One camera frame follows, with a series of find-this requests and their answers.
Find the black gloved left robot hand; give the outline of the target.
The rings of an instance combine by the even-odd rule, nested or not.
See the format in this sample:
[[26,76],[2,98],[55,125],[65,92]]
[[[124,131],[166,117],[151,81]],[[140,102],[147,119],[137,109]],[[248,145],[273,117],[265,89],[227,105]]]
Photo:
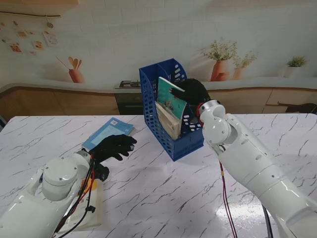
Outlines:
[[125,134],[111,135],[103,139],[97,146],[89,151],[92,158],[101,163],[109,158],[115,158],[118,161],[123,160],[124,157],[128,157],[129,153],[134,150],[135,140],[131,136]]

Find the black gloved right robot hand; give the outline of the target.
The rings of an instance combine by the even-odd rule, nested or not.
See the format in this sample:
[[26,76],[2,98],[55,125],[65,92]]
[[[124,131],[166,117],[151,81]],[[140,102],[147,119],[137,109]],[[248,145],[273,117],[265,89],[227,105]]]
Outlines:
[[200,103],[210,101],[211,98],[204,85],[196,79],[186,79],[177,84],[179,88],[170,88],[170,93],[189,105],[197,106]]

